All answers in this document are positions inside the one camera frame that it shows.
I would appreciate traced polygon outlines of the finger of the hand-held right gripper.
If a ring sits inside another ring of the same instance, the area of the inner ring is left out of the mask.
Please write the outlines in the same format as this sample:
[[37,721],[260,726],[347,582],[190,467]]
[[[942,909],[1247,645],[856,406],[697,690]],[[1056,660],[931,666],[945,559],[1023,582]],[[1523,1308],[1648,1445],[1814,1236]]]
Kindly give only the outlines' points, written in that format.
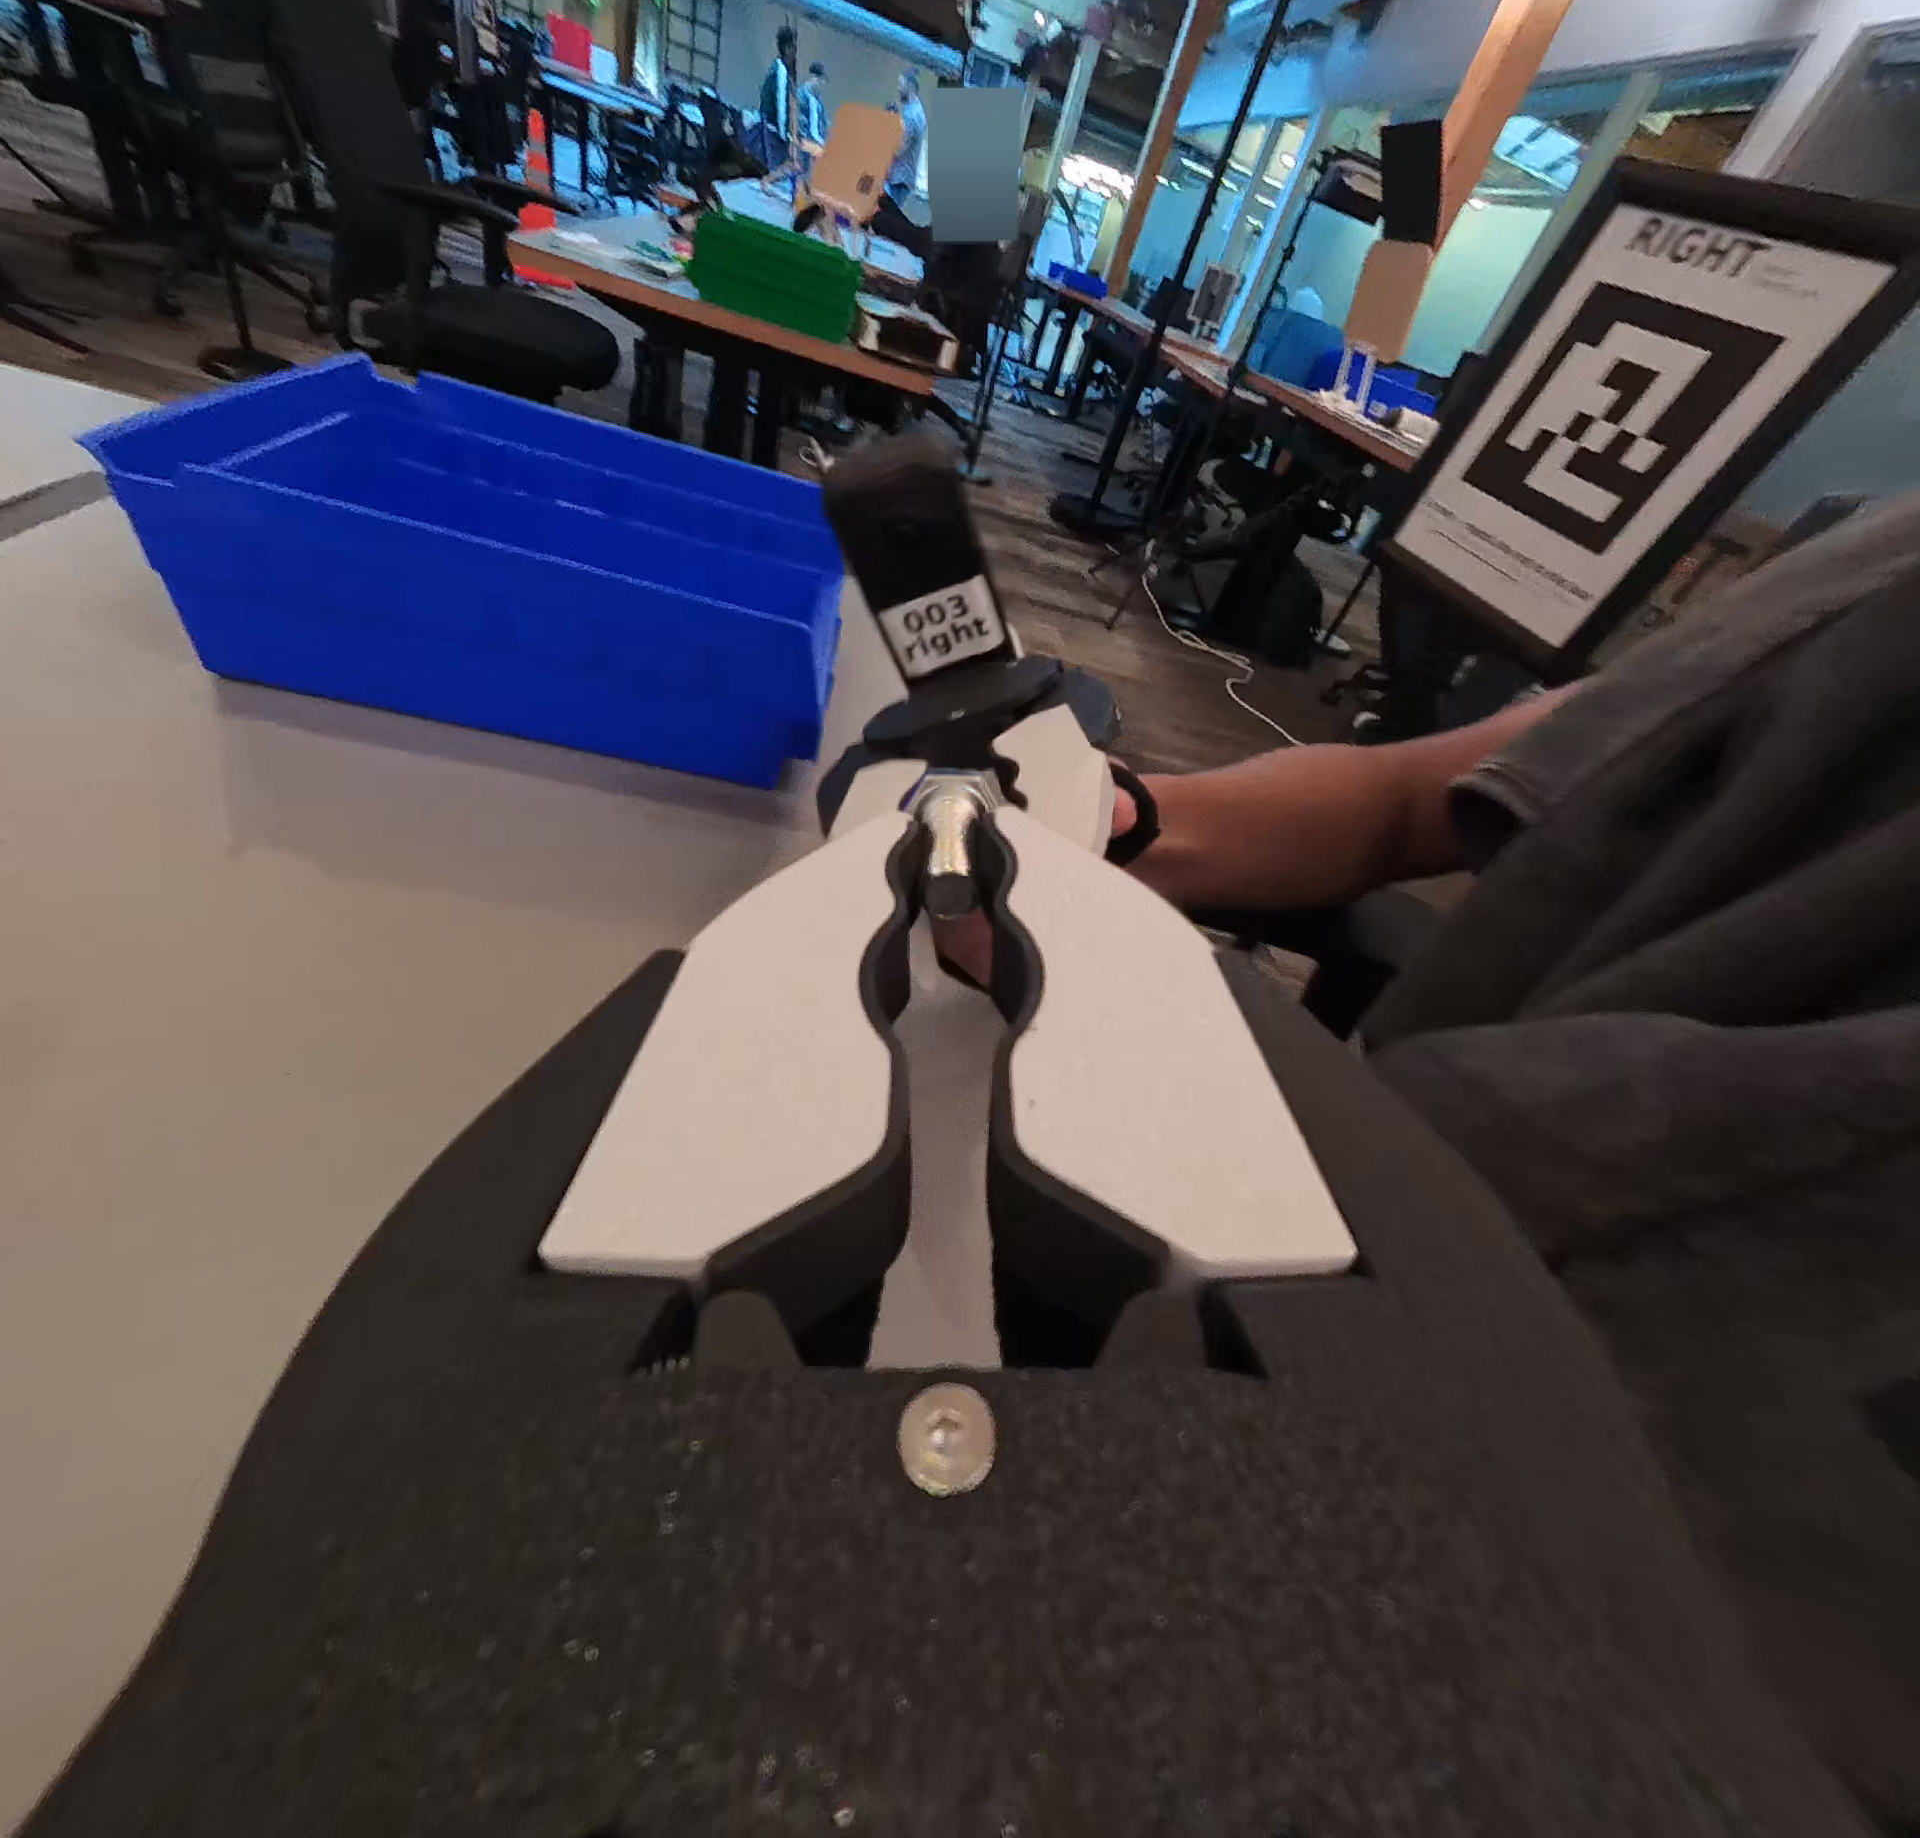
[[922,755],[846,747],[814,790],[824,837],[838,837],[880,815],[898,814],[922,777]]
[[1001,729],[995,762],[1010,766],[1003,795],[1062,840],[1108,853],[1115,833],[1115,770],[1070,705],[1036,711]]

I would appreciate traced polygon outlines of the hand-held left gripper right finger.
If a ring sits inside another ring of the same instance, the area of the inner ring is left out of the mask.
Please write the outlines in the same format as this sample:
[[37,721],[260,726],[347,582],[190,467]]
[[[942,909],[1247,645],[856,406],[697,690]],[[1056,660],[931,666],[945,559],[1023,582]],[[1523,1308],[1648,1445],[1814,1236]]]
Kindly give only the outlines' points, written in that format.
[[1222,952],[1028,814],[981,826],[989,1217],[1008,1367],[1092,1367],[1124,1312],[1361,1275],[1354,1229]]

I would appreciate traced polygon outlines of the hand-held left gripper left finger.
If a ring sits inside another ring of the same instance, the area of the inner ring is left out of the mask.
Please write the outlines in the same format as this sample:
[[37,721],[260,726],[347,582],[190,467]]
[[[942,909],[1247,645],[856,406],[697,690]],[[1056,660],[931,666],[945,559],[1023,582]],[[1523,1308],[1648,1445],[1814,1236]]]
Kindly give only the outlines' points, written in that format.
[[917,867],[917,822],[877,818],[666,952],[543,1269],[761,1295],[805,1360],[873,1361],[915,1180],[898,1019]]

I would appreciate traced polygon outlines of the large silver hex bolt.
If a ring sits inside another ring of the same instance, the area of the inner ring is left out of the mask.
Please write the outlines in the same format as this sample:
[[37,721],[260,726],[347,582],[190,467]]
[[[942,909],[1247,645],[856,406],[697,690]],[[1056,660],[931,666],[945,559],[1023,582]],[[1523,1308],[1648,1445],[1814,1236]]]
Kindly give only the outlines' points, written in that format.
[[971,790],[942,787],[915,807],[926,837],[919,897],[925,914],[935,923],[955,923],[980,909],[980,883],[974,870],[974,831],[981,802]]

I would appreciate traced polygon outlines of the blue plastic bin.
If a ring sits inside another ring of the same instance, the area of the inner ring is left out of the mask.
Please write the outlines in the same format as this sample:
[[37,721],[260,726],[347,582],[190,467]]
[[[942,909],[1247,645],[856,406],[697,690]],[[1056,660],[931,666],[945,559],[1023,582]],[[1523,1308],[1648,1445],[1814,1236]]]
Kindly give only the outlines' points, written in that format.
[[764,790],[820,755],[814,484],[361,355],[81,443],[209,675]]

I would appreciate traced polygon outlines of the person's right forearm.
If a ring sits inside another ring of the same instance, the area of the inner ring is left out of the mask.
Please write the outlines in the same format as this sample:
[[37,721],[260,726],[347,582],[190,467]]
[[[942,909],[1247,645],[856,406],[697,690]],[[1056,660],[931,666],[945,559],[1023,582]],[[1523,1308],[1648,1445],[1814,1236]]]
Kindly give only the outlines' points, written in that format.
[[1230,790],[1222,799],[1230,874],[1220,902],[1196,908],[1330,908],[1470,870],[1458,786],[1573,695],[1567,686],[1426,739],[1288,744],[1211,768]]

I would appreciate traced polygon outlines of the grey desk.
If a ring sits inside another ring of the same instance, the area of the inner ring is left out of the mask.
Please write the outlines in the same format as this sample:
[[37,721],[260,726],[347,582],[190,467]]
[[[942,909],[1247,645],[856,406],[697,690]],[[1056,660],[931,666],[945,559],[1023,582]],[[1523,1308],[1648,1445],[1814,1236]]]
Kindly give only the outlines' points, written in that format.
[[1261,1325],[992,1314],[995,997],[912,993],[869,1367],[539,1245],[683,951],[824,847],[213,695],[125,512],[8,557],[22,1833],[1326,1833],[1365,1476]]

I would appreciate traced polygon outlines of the person's right hand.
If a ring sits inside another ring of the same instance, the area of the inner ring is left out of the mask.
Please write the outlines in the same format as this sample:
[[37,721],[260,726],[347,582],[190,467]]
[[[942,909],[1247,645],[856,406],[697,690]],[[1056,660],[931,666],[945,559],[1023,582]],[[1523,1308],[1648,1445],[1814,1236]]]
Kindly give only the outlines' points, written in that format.
[[[1143,772],[1111,758],[1115,818],[1103,855],[1133,867],[1141,883],[1187,909],[1220,902],[1230,874],[1223,859],[1222,799],[1230,795],[1211,770]],[[983,909],[931,925],[940,970],[974,991],[992,984],[992,925]]]

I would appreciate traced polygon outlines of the green crate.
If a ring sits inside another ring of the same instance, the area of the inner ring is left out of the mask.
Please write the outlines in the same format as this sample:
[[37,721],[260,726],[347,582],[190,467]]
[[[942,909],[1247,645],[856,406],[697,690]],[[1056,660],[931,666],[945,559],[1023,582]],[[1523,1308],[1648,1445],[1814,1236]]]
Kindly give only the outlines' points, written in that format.
[[686,276],[703,302],[816,341],[856,328],[862,263],[831,241],[707,207],[693,227]]

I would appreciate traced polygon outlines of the tan board stand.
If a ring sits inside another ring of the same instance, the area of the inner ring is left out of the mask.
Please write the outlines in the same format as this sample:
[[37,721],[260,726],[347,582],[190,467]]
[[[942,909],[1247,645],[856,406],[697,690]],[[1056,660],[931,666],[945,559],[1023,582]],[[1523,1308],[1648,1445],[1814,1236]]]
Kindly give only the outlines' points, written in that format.
[[1401,355],[1431,261],[1431,241],[1380,238],[1365,255],[1341,326],[1348,357],[1361,361],[1356,406],[1370,402],[1380,361],[1396,361]]
[[901,114],[885,105],[846,102],[830,122],[814,155],[808,193],[836,219],[869,222],[885,193],[905,135]]

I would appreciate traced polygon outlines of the brown wooden table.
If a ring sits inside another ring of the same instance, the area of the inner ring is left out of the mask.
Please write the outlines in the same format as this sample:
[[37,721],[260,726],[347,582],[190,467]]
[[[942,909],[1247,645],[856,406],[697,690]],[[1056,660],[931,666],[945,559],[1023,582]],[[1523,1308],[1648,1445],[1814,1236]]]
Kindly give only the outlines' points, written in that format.
[[[1108,320],[1125,330],[1133,341],[1150,344],[1156,326],[1141,312],[1124,305],[1115,298],[1094,298],[1085,288],[1070,287],[1062,281],[1039,277],[1039,290],[1056,302],[1068,302],[1077,314]],[[1218,348],[1206,347],[1186,332],[1169,332],[1160,347],[1152,347],[1156,360],[1161,360],[1201,385],[1214,395],[1226,395],[1232,385],[1246,389],[1250,398],[1258,398],[1267,406],[1277,406],[1293,419],[1309,423],[1313,430],[1330,432],[1341,443],[1356,449],[1364,457],[1386,465],[1392,471],[1407,473],[1437,443],[1437,435],[1407,435],[1370,422],[1351,406],[1335,402],[1322,391],[1309,391],[1283,380],[1263,377],[1252,371],[1234,371],[1232,361]]]
[[550,271],[597,298],[693,332],[688,348],[739,353],[748,361],[798,363],[828,383],[873,383],[925,401],[956,375],[959,341],[933,317],[892,300],[856,298],[845,337],[821,337],[793,322],[734,312],[707,302],[686,274],[649,271],[632,247],[591,241],[567,227],[520,230],[508,255],[522,271]]

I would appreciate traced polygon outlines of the thin wooden pillar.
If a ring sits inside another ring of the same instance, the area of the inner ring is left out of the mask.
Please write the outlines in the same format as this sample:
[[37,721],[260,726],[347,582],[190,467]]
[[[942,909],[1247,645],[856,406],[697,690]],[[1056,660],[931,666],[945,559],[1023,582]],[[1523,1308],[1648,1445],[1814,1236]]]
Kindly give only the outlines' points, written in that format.
[[1167,63],[1161,85],[1156,99],[1156,110],[1150,122],[1147,140],[1136,164],[1136,183],[1128,196],[1128,207],[1116,230],[1112,255],[1108,256],[1108,290],[1124,298],[1133,252],[1150,210],[1153,206],[1157,181],[1177,137],[1180,116],[1187,102],[1189,88],[1205,60],[1214,34],[1222,26],[1230,0],[1187,0],[1187,9],[1175,37],[1170,62]]

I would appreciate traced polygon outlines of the black office chair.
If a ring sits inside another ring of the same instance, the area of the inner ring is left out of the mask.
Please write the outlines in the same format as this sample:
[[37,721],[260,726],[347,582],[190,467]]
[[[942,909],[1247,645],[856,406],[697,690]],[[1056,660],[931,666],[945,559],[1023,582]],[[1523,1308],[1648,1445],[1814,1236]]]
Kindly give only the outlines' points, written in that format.
[[326,317],[336,342],[554,406],[617,373],[597,317],[520,285],[515,180],[437,180],[370,0],[260,0],[276,74],[332,198]]

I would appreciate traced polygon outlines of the black framed marker sign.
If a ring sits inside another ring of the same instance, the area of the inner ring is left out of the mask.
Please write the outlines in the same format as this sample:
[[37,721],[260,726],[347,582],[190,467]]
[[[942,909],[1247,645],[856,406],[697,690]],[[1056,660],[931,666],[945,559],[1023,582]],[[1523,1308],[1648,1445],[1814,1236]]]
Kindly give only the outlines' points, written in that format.
[[1380,578],[1571,679],[1916,290],[1915,204],[1616,160],[1382,514]]

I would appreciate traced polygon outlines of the thick wooden pillar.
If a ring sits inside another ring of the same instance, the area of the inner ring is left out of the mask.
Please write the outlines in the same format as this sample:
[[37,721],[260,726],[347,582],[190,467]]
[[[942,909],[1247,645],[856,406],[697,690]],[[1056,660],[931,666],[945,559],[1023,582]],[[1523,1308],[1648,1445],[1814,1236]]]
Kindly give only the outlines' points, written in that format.
[[1454,96],[1443,133],[1440,250],[1468,206],[1507,120],[1534,82],[1573,0],[1500,0]]

